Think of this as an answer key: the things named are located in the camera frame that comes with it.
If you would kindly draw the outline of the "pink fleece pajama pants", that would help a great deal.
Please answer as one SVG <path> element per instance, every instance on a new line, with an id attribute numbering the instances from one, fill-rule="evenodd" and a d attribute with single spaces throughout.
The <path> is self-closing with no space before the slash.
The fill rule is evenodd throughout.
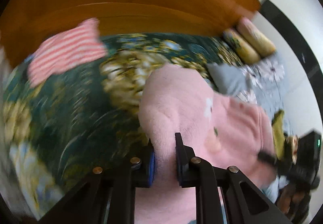
<path id="1" fill-rule="evenodd" d="M 276 174 L 260 162 L 274 153 L 271 121 L 258 105 L 215 92 L 200 73 L 172 64 L 153 71 L 138 111 L 140 126 L 155 151 L 150 188 L 135 195 L 136 223 L 189 223 L 195 219 L 195 190 L 181 188 L 176 175 L 175 135 L 218 168 L 238 167 L 258 188 Z"/>

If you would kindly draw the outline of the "brown patterned small cloth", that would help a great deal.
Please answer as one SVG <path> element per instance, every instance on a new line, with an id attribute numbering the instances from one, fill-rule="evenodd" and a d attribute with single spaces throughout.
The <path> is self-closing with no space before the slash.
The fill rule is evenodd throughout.
<path id="1" fill-rule="evenodd" d="M 297 135 L 288 136 L 285 139 L 285 157 L 292 161 L 293 164 L 297 162 L 299 137 Z"/>

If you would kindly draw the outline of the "olive green knit garment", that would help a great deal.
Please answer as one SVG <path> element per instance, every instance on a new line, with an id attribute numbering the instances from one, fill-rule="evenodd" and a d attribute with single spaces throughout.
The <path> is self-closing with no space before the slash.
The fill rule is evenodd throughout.
<path id="1" fill-rule="evenodd" d="M 284 160 L 285 155 L 284 114 L 283 110 L 279 110 L 272 119 L 275 154 L 277 159 L 281 161 Z"/>

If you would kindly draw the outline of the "teal floral bed blanket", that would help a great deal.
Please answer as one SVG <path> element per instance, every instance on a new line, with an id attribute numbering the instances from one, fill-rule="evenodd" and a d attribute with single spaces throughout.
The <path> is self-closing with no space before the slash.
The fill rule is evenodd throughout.
<path id="1" fill-rule="evenodd" d="M 165 63 L 214 82 L 208 63 L 241 66 L 223 38 L 104 36 L 107 55 L 32 87 L 26 59 L 1 89 L 1 195 L 14 215 L 41 218 L 92 168 L 112 168 L 147 142 L 137 113 L 148 76 Z"/>

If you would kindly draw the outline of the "grey floral duvet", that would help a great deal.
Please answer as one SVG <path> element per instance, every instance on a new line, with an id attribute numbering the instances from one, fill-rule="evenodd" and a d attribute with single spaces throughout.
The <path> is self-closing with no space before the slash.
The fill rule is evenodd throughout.
<path id="1" fill-rule="evenodd" d="M 207 68 L 221 94 L 257 104 L 270 120 L 284 108 L 287 78 L 282 59 L 277 53 L 253 65 L 210 63 Z"/>

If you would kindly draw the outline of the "cream patterned pillow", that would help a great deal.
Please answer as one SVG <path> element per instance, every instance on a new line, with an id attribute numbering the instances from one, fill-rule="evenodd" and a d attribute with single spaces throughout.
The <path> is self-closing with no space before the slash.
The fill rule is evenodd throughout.
<path id="1" fill-rule="evenodd" d="M 275 45 L 246 17 L 240 18 L 237 31 L 262 57 L 268 57 L 276 51 Z"/>
<path id="2" fill-rule="evenodd" d="M 261 60 L 256 50 L 234 29 L 225 30 L 223 37 L 245 64 L 252 65 Z"/>

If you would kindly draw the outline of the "white black wardrobe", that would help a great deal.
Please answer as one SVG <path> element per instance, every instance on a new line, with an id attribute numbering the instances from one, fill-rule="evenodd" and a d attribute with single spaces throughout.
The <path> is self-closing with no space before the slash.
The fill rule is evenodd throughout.
<path id="1" fill-rule="evenodd" d="M 322 131 L 322 5 L 319 0 L 260 0 L 253 23 L 276 45 L 289 81 L 284 100 L 298 135 Z"/>

